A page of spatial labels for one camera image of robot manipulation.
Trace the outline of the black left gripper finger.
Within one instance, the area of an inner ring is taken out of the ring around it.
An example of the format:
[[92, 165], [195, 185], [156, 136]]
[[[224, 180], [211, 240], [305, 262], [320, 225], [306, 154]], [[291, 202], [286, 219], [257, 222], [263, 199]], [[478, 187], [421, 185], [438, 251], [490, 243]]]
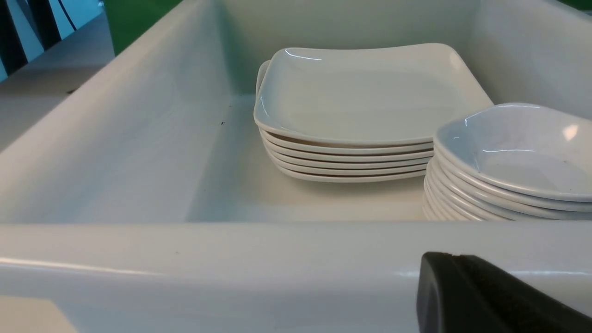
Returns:
[[421, 333], [589, 333], [590, 316], [475, 255], [426, 252], [416, 297]]

